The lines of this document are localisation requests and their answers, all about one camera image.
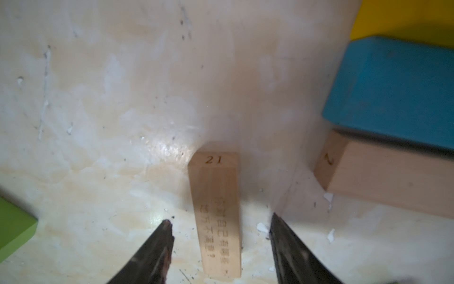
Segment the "yellow triangular block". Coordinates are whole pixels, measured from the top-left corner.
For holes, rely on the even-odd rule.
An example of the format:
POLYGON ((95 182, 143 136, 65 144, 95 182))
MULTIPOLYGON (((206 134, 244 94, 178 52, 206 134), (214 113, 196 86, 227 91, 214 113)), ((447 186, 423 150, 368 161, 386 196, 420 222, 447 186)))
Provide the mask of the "yellow triangular block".
POLYGON ((454 47, 453 0, 363 1, 350 39, 371 36, 454 47))

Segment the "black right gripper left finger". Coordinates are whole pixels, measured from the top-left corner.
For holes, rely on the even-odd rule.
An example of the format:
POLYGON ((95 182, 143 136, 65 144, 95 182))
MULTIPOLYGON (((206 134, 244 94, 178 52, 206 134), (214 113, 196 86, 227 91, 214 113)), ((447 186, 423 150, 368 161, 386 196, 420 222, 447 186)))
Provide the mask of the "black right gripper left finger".
POLYGON ((175 237, 170 220, 163 220, 108 284, 164 284, 171 265, 175 237))

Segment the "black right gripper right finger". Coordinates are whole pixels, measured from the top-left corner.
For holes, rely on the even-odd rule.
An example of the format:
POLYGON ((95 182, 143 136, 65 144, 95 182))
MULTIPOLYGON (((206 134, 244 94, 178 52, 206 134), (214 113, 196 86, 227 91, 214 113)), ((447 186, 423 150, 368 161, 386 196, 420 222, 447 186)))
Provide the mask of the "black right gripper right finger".
POLYGON ((277 214, 269 237, 279 284, 342 284, 277 214))

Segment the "long teal block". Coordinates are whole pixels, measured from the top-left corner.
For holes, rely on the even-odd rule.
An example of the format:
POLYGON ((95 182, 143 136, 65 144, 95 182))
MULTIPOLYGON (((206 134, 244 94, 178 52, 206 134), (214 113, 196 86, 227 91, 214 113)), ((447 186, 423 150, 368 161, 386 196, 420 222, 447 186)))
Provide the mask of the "long teal block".
POLYGON ((367 37, 350 42, 322 115, 341 127, 454 147, 454 52, 367 37))

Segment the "natural wood plank block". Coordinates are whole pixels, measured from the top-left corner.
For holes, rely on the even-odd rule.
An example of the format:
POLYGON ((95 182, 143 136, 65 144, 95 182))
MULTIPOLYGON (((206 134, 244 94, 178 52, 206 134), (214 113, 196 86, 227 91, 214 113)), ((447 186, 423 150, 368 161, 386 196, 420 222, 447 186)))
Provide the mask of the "natural wood plank block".
POLYGON ((241 277, 240 158, 234 152, 197 151, 188 164, 203 270, 241 277))

